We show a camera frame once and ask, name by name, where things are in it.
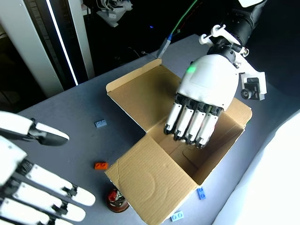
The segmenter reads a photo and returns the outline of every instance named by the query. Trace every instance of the cardboard box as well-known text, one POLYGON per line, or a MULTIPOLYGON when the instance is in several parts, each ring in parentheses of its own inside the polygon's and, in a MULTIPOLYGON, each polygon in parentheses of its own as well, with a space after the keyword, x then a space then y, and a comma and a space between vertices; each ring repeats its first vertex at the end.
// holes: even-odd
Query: cardboard box
POLYGON ((204 182, 252 116, 248 106, 234 99, 204 149, 175 142, 163 128, 179 83, 161 60, 154 60, 106 86, 107 94, 146 135, 105 173, 150 225, 169 218, 204 182))

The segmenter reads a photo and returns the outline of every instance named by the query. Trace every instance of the table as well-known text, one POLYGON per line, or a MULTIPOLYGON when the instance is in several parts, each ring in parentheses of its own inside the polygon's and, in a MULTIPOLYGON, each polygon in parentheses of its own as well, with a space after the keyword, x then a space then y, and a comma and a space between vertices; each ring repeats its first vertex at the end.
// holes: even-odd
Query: table
MULTIPOLYGON (((208 50, 207 46, 198 43, 198 38, 191 35, 171 44, 163 56, 163 64, 182 77, 190 62, 208 50)), ((92 207, 82 206, 86 218, 74 224, 144 224, 132 208, 121 214, 108 210, 105 195, 113 185, 103 171, 94 170, 94 162, 105 161, 111 165, 144 136, 144 131, 107 96, 105 86, 154 60, 154 55, 155 52, 148 54, 19 113, 70 136, 70 141, 59 147, 42 146, 37 142, 14 143, 29 154, 30 161, 96 196, 92 207), (102 119, 106 120, 107 126, 97 129, 94 122, 102 119)), ((253 117, 244 134, 203 183, 206 199, 200 201, 194 192, 180 207, 184 219, 176 224, 210 225, 269 133, 299 108, 294 99, 271 85, 268 85, 264 101, 244 100, 240 91, 239 85, 236 98, 252 108, 253 117)))

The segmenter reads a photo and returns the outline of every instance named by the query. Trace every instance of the green indicator light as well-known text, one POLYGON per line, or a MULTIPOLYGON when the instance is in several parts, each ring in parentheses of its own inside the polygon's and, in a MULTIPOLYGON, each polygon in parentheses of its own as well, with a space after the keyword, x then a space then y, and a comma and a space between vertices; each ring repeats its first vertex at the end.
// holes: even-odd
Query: green indicator light
POLYGON ((187 69, 187 72, 188 73, 193 73, 193 72, 195 72, 196 71, 196 67, 189 67, 188 69, 187 69))

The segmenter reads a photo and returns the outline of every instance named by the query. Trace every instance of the robotic arm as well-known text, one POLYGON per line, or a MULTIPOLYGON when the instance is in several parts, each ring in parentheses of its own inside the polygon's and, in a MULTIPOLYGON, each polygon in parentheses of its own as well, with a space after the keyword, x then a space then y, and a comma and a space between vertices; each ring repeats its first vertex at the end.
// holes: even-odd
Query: robotic arm
MULTIPOLYGON (((0 131, 6 137, 33 139, 43 145, 57 146, 69 140, 65 133, 34 119, 3 111, 0 111, 0 131)), ((15 222, 23 225, 71 225, 61 218, 82 221, 85 217, 82 208, 22 182, 13 174, 18 173, 84 205, 91 206, 95 202, 94 195, 26 157, 25 151, 0 136, 0 225, 15 222)))
POLYGON ((222 111, 230 105, 239 83, 242 97, 263 100, 267 93, 264 72, 257 72, 245 59, 245 44, 266 3, 243 8, 243 0, 227 15, 222 26, 215 25, 209 35, 199 37, 207 44, 207 55, 195 60, 184 74, 176 91, 164 133, 174 140, 203 148, 212 135, 222 111))

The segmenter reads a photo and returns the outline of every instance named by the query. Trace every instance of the light blue lego brick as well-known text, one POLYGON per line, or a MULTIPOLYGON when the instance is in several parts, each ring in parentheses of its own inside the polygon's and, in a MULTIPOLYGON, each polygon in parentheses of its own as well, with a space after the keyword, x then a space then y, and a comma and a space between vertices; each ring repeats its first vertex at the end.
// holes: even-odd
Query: light blue lego brick
POLYGON ((100 120, 100 121, 95 122, 95 125, 96 125, 97 128, 101 128, 103 126, 106 126, 107 123, 106 123, 105 120, 100 120))
POLYGON ((184 218, 182 211, 176 212, 176 213, 173 214, 173 216, 171 216, 172 222, 174 222, 176 220, 179 220, 179 219, 182 219, 182 218, 184 218))
POLYGON ((198 192, 198 195, 199 195, 200 200, 206 199, 206 196, 205 196, 205 193, 204 193, 204 190, 203 190, 202 187, 201 187, 201 188, 198 188, 198 189, 197 189, 197 192, 198 192))

